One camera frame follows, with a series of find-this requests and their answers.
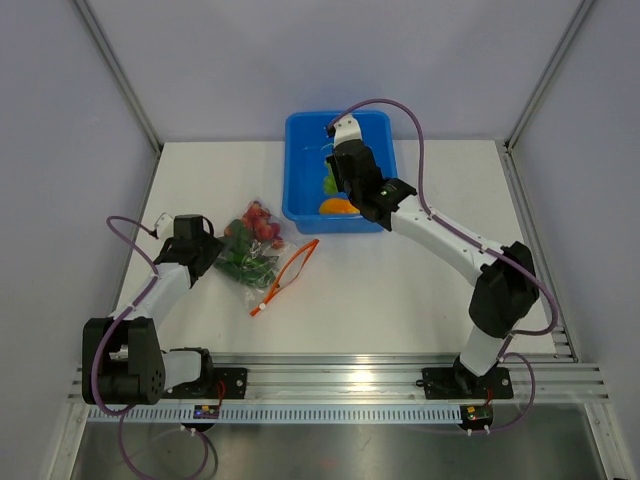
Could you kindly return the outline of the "green fake cucumber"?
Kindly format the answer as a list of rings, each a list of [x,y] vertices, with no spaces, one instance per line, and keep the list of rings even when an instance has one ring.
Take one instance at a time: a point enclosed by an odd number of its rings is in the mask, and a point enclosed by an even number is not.
[[[248,252],[238,252],[225,244],[214,262],[214,267],[232,280],[255,289],[271,286],[275,279],[277,258],[267,256],[261,247]]]

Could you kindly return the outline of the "red yellow fake grapes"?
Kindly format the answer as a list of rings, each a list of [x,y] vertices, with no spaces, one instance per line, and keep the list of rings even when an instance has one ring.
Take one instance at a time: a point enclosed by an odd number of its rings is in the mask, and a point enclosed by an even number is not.
[[[285,246],[279,220],[258,200],[250,202],[245,212],[226,226],[222,239],[238,252],[259,247],[279,250]]]

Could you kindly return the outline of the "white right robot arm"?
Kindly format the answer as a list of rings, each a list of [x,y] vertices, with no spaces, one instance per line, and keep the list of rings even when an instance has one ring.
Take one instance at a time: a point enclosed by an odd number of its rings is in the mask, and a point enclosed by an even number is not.
[[[422,245],[473,287],[473,329],[453,380],[463,395],[478,395],[489,384],[505,339],[539,298],[531,250],[519,241],[488,241],[438,214],[414,187],[384,176],[361,140],[335,143],[327,162],[338,190],[366,220]]]

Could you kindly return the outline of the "yellow fake bell pepper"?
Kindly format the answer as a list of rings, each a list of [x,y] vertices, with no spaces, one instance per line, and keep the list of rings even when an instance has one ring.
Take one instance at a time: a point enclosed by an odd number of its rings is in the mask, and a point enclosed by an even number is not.
[[[334,197],[328,198],[321,203],[318,212],[321,215],[358,215],[356,208],[348,199]]]

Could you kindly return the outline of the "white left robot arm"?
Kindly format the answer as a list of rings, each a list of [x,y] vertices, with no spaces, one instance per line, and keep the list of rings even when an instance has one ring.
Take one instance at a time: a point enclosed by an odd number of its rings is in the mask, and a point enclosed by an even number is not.
[[[126,414],[137,405],[154,405],[163,394],[186,390],[195,398],[216,386],[208,349],[183,347],[163,351],[157,327],[175,304],[213,266],[224,249],[214,226],[198,214],[172,219],[172,234],[156,258],[123,235],[114,223],[137,226],[154,239],[159,228],[148,228],[123,216],[106,219],[109,229],[127,242],[150,267],[135,295],[107,317],[89,319],[82,332],[82,398],[109,416]]]

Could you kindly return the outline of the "clear zip top bag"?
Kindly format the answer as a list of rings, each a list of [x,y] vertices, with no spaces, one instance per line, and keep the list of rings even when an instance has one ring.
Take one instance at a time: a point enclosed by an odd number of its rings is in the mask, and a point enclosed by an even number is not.
[[[259,198],[226,225],[214,268],[237,291],[251,316],[297,280],[319,240],[293,233]]]

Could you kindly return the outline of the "green fake grape bunch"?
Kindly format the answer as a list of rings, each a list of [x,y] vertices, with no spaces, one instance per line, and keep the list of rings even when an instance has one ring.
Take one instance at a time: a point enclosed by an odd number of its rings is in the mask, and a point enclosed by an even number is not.
[[[337,195],[339,193],[336,181],[332,175],[327,175],[323,180],[323,191],[327,196]]]

